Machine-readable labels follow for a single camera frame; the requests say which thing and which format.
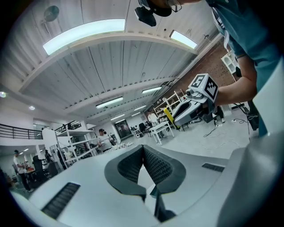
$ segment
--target floor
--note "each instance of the floor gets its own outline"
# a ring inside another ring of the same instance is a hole
[[[232,122],[235,118],[246,120],[246,116],[239,109],[233,110],[232,115],[225,117],[226,122],[221,127],[217,127],[208,137],[203,136],[214,129],[213,121],[191,124],[189,128],[184,126],[185,131],[172,129],[175,137],[169,133],[168,137],[163,138],[162,147],[193,155],[229,159],[233,150],[245,147],[249,143],[248,124],[245,122],[240,124],[240,120]],[[122,141],[122,143],[128,142],[133,142],[134,145],[157,145],[154,138],[148,137],[147,134],[142,138],[130,137]]]

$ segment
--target man in white shirt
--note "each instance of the man in white shirt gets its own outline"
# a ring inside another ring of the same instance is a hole
[[[154,113],[152,113],[151,110],[148,110],[148,121],[150,121],[152,123],[153,127],[155,125],[159,124],[157,116]],[[159,135],[160,139],[162,139],[164,137],[163,132],[159,132],[158,135]]]
[[[112,148],[112,144],[110,142],[110,138],[107,134],[104,134],[104,130],[99,130],[98,136],[98,145],[102,148],[102,151],[105,152]]]
[[[18,150],[15,150],[14,151],[14,165],[15,165],[15,168],[19,174],[19,176],[21,177],[22,179],[22,183],[25,187],[25,189],[28,191],[28,192],[32,192],[34,189],[31,189],[30,186],[28,185],[27,183],[27,178],[25,176],[25,166],[23,164],[21,164],[19,158],[19,151]]]

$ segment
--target fluorescent light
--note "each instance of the fluorescent light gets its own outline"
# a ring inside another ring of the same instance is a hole
[[[0,97],[2,97],[2,98],[6,97],[6,93],[3,92],[3,91],[1,91],[1,92],[0,92]]]
[[[43,45],[46,53],[51,55],[58,49],[85,37],[112,31],[124,31],[125,19],[99,20],[71,28],[52,38]]]
[[[185,44],[185,45],[187,45],[187,46],[189,46],[193,49],[197,46],[197,44],[194,41],[192,41],[191,39],[187,38],[185,35],[177,32],[175,30],[170,35],[170,38],[172,38],[172,39],[174,39],[178,42],[181,42],[181,43],[183,43],[183,44]]]
[[[125,114],[120,115],[120,116],[117,116],[117,117],[115,117],[115,118],[112,118],[111,121],[114,120],[114,119],[116,119],[116,118],[122,117],[122,116],[124,116],[124,115],[125,115]]]
[[[138,107],[138,108],[135,109],[134,111],[139,110],[139,109],[142,109],[142,108],[144,108],[145,106]]]
[[[137,115],[137,114],[140,114],[140,113],[141,113],[141,112],[135,113],[135,114],[132,115],[132,117],[135,116],[135,115]]]
[[[112,100],[107,101],[107,102],[103,102],[103,103],[101,103],[101,104],[96,105],[96,107],[99,109],[99,108],[108,106],[108,105],[110,105],[110,104],[119,102],[119,101],[121,101],[121,100],[123,100],[123,97],[119,97],[119,98],[115,98],[115,99],[112,99]]]
[[[120,120],[120,121],[118,121],[118,122],[116,122],[116,123],[119,123],[119,122],[121,122],[121,121],[124,121],[125,119],[122,119],[122,120]]]
[[[143,90],[143,91],[142,91],[142,94],[148,93],[148,92],[152,92],[152,91],[157,91],[157,90],[160,90],[160,89],[162,89],[162,87],[150,88],[150,89],[147,89],[147,90]]]

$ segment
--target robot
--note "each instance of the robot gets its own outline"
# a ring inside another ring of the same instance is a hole
[[[29,200],[13,193],[14,199],[35,226],[237,227],[260,218],[259,212],[275,210],[270,205],[283,182],[283,65],[282,59],[254,99],[268,135],[236,149],[229,160],[139,145],[81,160]],[[216,83],[199,74],[186,93],[188,99],[173,114],[175,124],[196,116],[210,121]],[[279,94],[278,105],[272,104],[272,93]],[[266,111],[271,106],[278,108],[273,119]],[[154,214],[145,206],[146,188],[137,184],[142,165],[155,184]]]

